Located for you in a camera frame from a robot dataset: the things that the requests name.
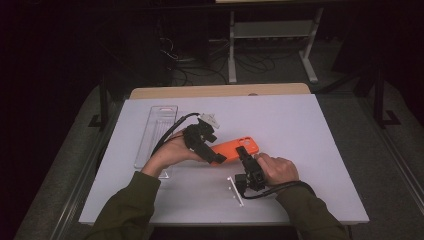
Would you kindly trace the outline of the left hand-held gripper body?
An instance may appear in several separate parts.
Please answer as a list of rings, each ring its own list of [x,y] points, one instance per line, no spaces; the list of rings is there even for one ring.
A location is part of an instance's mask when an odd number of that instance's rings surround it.
[[[207,136],[213,134],[216,129],[220,127],[215,119],[214,114],[201,114],[198,118],[197,124],[191,124],[183,130],[184,142],[186,146],[196,152],[200,153],[200,147],[207,145]]]

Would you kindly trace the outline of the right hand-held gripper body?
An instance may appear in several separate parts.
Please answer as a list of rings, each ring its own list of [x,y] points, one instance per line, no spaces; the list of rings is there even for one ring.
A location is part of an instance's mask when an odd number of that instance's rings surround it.
[[[233,198],[236,199],[240,207],[244,206],[243,200],[246,199],[247,189],[256,192],[265,188],[265,175],[258,163],[242,163],[245,173],[236,174],[234,177],[228,177],[230,183],[229,190],[233,192]]]

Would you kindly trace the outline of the orange phone case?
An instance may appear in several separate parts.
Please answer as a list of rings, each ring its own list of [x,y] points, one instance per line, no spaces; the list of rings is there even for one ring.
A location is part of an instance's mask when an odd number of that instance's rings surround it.
[[[224,162],[231,162],[237,160],[239,155],[236,151],[237,147],[244,147],[246,151],[250,154],[256,154],[259,152],[259,146],[256,144],[254,139],[250,136],[237,138],[230,140],[224,143],[220,143],[211,147],[211,149],[216,153],[225,157]]]

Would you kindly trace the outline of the clear plastic packaging box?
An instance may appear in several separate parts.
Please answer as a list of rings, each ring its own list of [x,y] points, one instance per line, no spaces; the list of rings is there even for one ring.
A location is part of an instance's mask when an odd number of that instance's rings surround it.
[[[150,108],[143,137],[134,167],[141,170],[150,159],[153,150],[163,135],[174,125],[178,107],[176,105],[153,106]]]

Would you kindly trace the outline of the person's right hand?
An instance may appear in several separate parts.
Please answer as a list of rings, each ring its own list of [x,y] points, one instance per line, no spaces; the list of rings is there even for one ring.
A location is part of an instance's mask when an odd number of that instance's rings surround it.
[[[271,157],[266,153],[254,156],[262,168],[269,186],[276,186],[299,180],[299,174],[294,163],[282,157]]]

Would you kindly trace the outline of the person's left hand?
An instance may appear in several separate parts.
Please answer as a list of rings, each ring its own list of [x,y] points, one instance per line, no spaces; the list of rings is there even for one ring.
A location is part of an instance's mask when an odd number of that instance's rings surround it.
[[[183,133],[175,133],[146,162],[141,169],[143,174],[158,178],[161,172],[186,160],[203,162],[195,152],[186,147]]]

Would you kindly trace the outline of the black metal stand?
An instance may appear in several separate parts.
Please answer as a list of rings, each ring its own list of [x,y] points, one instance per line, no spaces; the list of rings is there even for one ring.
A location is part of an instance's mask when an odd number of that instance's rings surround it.
[[[381,129],[389,125],[400,125],[400,120],[395,113],[384,109],[384,74],[381,68],[376,70],[373,118]]]
[[[109,119],[108,91],[104,80],[99,84],[99,101],[100,113],[92,116],[89,127],[98,127],[100,131],[103,131]]]

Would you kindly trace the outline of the dark computer tower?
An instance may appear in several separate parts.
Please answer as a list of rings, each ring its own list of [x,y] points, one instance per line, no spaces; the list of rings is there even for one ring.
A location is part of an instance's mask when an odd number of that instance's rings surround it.
[[[134,87],[170,85],[170,72],[161,53],[157,20],[123,13],[107,19],[96,31],[106,58],[105,68],[122,84]]]

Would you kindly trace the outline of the white metal desk frame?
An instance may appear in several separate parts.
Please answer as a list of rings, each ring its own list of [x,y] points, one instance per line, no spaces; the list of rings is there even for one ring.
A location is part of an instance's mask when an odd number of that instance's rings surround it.
[[[236,62],[234,57],[234,43],[236,39],[305,37],[307,39],[307,44],[299,51],[299,57],[309,81],[312,84],[316,84],[318,82],[318,77],[309,60],[309,55],[315,41],[323,11],[323,8],[318,8],[314,18],[311,20],[260,22],[237,22],[235,20],[235,12],[232,11],[230,13],[229,25],[229,83],[237,83]]]

